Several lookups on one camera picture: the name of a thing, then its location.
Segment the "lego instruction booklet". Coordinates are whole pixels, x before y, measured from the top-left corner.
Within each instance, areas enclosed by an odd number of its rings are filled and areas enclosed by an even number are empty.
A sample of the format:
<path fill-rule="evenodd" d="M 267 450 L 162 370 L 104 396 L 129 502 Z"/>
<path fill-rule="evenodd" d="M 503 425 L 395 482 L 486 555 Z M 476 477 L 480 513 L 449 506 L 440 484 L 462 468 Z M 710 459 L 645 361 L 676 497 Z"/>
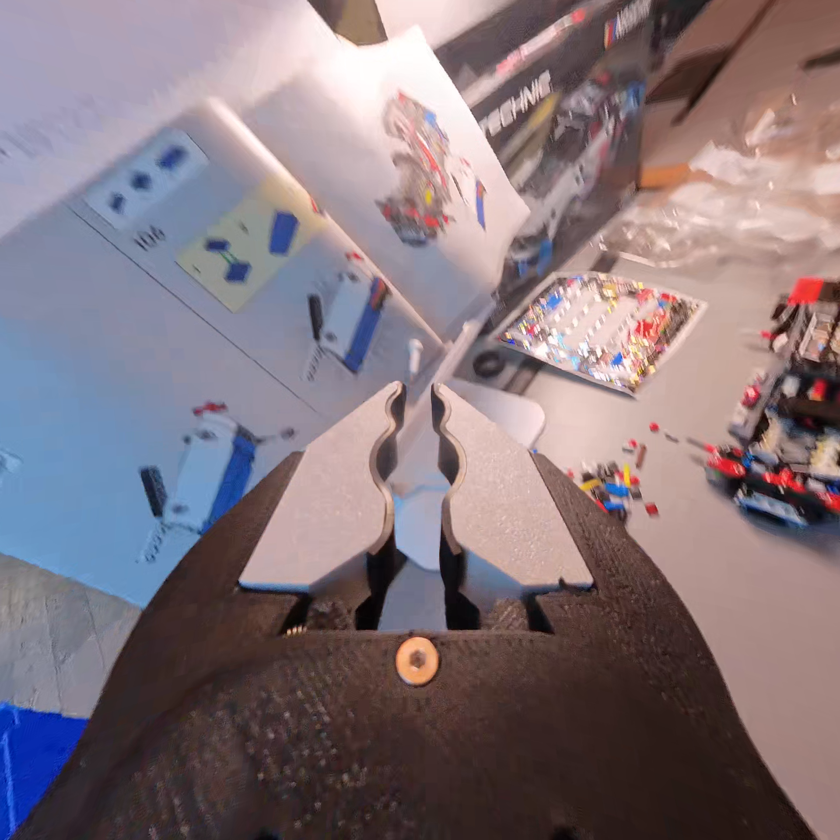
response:
<path fill-rule="evenodd" d="M 477 336 L 527 215 L 408 24 L 2 2 L 2 552 L 143 606 L 234 497 Z"/>

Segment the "lego sticker sheet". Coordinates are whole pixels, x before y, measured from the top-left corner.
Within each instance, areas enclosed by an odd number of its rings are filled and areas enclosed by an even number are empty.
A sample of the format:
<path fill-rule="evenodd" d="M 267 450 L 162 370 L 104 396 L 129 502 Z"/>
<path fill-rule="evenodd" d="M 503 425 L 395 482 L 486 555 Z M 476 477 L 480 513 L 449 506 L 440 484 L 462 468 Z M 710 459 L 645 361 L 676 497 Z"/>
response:
<path fill-rule="evenodd" d="M 555 271 L 491 335 L 505 350 L 636 398 L 706 310 L 705 301 L 640 280 Z"/>

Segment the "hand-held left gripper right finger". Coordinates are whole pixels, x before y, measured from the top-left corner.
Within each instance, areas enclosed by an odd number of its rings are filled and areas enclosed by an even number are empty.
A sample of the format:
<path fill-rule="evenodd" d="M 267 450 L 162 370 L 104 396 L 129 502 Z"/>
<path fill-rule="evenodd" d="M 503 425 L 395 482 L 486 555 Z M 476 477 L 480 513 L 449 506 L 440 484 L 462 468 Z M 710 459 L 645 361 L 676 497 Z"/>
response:
<path fill-rule="evenodd" d="M 440 573 L 449 630 L 481 628 L 499 602 L 588 592 L 593 574 L 534 454 L 457 395 L 430 392 L 441 502 Z"/>

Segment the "partly built lego car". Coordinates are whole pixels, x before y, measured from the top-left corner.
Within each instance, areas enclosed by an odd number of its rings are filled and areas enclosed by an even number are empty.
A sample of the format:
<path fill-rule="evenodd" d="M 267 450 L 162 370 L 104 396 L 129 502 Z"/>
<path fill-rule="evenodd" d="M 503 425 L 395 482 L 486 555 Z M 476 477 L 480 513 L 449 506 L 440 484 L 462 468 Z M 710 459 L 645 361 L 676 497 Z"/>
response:
<path fill-rule="evenodd" d="M 742 392 L 728 427 L 734 444 L 704 446 L 707 479 L 744 516 L 837 527 L 839 279 L 798 279 L 760 336 L 770 362 Z"/>

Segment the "pile of clear plastic bags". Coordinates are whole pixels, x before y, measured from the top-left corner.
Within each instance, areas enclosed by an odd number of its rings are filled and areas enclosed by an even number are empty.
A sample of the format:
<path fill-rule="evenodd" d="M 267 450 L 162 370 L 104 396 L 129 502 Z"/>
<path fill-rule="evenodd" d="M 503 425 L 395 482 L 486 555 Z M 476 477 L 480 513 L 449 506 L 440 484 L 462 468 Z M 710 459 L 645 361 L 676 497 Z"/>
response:
<path fill-rule="evenodd" d="M 597 240 L 661 269 L 837 255 L 838 100 L 765 98 L 709 140 L 677 184 L 616 215 Z"/>

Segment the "blue plastic bin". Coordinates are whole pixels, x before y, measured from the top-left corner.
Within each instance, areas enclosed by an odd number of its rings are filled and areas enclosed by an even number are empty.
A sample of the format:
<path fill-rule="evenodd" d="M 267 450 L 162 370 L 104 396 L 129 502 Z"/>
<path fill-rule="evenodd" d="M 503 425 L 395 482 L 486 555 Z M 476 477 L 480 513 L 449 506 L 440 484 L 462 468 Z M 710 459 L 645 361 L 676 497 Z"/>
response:
<path fill-rule="evenodd" d="M 68 761 L 88 720 L 1 705 L 1 838 L 10 838 Z"/>

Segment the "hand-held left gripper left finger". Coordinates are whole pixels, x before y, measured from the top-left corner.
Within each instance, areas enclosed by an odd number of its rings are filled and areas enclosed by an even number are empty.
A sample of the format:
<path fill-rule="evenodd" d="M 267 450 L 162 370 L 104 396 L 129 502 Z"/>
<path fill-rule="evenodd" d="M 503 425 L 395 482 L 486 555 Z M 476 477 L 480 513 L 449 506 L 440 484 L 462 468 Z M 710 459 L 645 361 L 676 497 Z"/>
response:
<path fill-rule="evenodd" d="M 240 573 L 241 588 L 341 600 L 355 625 L 379 625 L 404 564 L 389 478 L 405 405 L 404 384 L 385 385 L 306 447 Z"/>

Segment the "pile of mixed lego pieces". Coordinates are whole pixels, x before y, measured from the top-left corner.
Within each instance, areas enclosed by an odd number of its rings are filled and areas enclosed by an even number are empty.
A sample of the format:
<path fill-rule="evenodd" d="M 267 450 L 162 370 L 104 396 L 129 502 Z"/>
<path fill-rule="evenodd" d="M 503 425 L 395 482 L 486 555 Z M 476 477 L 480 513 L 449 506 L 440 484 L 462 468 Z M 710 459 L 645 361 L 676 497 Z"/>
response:
<path fill-rule="evenodd" d="M 643 471 L 650 460 L 650 442 L 641 434 L 626 438 L 609 457 L 582 460 L 563 473 L 597 508 L 623 528 L 636 515 L 655 520 L 659 505 L 646 493 Z"/>

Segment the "dark lego set box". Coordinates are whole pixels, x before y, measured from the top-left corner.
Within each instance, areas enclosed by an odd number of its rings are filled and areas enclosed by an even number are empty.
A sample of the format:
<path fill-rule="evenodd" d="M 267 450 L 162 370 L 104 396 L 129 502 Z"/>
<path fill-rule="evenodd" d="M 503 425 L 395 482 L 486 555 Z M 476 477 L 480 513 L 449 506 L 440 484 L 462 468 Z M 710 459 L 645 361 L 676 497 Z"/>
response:
<path fill-rule="evenodd" d="M 512 2 L 436 46 L 530 214 L 505 256 L 497 317 L 633 193 L 654 2 Z"/>

